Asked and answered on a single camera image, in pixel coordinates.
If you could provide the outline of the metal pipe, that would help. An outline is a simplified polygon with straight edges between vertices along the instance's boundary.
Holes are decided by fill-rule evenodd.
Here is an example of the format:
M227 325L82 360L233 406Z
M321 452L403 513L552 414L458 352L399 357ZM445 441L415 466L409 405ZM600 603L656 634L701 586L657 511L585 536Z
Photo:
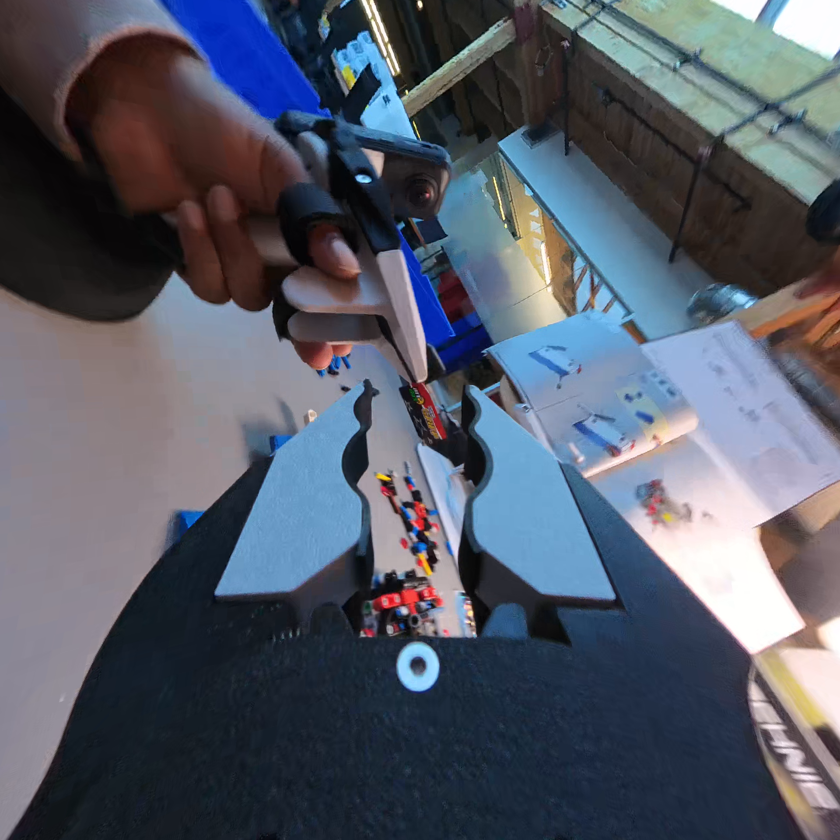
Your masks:
M713 283L698 290L689 300L686 315L703 327L755 305L759 299L744 288Z

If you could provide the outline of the blue storage bin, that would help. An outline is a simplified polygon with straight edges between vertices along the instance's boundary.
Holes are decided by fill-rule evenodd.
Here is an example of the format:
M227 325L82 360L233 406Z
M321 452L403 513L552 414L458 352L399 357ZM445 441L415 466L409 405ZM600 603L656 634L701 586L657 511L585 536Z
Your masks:
M215 75L261 117L328 116L318 93L248 1L162 1L204 53Z
M434 347L447 371L464 370L480 362L491 340L460 279L451 269L444 271L441 301L410 242L404 236L401 239L427 343Z

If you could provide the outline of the small red black lego cluster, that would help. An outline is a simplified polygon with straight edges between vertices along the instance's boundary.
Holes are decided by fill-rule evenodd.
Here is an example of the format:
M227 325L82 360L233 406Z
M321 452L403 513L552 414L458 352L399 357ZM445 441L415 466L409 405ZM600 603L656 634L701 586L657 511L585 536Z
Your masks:
M672 498L662 479L651 479L638 485L635 497L655 528L677 529L693 521L690 504Z

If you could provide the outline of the small red black sticker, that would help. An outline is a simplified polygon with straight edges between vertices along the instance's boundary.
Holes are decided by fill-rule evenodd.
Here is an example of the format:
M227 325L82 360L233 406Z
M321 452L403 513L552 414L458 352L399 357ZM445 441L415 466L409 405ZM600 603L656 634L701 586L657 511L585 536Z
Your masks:
M445 420L424 383L403 383L398 392L421 444L434 448L451 442Z

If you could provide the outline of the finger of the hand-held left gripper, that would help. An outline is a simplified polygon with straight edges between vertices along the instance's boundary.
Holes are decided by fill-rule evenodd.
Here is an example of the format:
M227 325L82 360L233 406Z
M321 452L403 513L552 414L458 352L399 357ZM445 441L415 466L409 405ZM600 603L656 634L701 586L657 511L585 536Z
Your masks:
M375 264L385 292L383 335L402 366L402 375L409 382L424 384L428 376L427 342L404 254L399 248L382 251L376 255Z

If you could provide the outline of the wooden post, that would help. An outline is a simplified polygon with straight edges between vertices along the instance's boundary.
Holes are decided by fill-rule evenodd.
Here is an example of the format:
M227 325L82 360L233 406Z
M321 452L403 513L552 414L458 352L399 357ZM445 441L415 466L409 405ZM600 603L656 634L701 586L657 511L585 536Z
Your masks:
M516 39L516 25L512 17L493 24L485 33L447 60L418 85L402 96L402 105L409 118L467 78Z

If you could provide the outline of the person's left forearm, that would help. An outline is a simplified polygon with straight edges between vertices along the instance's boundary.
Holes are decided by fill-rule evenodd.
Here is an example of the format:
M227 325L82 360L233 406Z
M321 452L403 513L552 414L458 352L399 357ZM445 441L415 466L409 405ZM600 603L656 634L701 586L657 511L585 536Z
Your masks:
M66 122L70 92L106 48L134 38L151 38L205 59L158 2L2 1L2 89L58 150L79 162Z

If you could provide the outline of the white stand base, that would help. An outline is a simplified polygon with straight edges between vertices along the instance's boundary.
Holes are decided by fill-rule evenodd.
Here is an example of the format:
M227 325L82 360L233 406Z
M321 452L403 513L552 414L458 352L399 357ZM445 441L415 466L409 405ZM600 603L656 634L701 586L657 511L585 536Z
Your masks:
M418 444L416 455L443 527L448 551L457 561L466 502L473 486L466 480L462 466L455 466L430 447Z

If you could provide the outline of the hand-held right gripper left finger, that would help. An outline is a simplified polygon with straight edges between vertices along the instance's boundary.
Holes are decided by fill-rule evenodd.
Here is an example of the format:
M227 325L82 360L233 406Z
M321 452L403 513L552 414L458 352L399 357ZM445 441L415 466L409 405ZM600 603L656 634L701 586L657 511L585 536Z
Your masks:
M273 454L219 601L344 604L369 587L371 508L359 482L374 391L363 380Z

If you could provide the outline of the lego instruction booklet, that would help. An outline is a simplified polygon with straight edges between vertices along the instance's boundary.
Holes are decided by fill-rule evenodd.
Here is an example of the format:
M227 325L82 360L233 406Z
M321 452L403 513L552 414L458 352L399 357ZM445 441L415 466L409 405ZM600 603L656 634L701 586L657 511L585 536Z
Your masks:
M587 479L751 527L838 485L838 439L736 322L637 343L587 312L491 346L508 409Z

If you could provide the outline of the lego car set box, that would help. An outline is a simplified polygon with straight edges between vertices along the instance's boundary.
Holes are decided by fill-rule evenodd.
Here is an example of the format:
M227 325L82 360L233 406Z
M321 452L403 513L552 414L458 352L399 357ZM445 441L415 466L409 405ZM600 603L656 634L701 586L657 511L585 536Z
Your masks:
M749 708L765 762L801 834L839 838L839 662L820 648L753 659Z

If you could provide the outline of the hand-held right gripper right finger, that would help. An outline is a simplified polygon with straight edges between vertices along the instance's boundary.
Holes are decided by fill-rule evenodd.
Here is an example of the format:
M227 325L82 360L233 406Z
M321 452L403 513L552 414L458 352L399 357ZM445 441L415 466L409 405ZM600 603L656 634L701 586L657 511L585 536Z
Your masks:
M465 388L458 572L484 606L612 606L613 583L562 465L489 397Z

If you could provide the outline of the scattered small lego pieces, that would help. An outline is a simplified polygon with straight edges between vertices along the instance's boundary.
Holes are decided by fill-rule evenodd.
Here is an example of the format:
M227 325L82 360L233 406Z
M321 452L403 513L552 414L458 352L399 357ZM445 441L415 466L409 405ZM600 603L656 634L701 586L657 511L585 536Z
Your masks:
M401 477L393 470L377 470L374 477L383 498L401 523L403 533L399 543L402 549L411 554L418 571L425 576L432 575L439 562L437 535L440 526L435 521L437 511L425 503L410 465L404 463Z

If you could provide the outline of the partly built lego car chassis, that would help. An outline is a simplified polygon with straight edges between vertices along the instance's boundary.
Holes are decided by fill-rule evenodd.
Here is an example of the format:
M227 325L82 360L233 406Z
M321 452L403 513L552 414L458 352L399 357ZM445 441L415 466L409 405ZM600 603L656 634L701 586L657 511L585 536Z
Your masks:
M449 637L445 600L427 576L390 571L375 574L360 607L358 637Z

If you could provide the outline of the person's left hand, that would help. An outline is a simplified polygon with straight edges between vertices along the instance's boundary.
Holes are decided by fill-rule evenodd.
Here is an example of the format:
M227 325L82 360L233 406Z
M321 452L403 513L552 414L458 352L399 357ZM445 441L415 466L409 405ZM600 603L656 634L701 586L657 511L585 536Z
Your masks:
M274 296L247 218L309 182L271 124L186 49L157 38L107 48L77 79L67 116L84 122L132 214L173 214L184 279L202 300L258 312Z

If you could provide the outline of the black wrist rest pad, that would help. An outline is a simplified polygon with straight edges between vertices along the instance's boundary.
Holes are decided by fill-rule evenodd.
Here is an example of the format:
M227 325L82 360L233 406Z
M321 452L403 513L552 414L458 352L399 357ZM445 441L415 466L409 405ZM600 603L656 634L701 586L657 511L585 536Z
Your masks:
M160 215L132 215L81 132L83 165L1 97L1 284L42 308L90 322L140 315L183 267Z

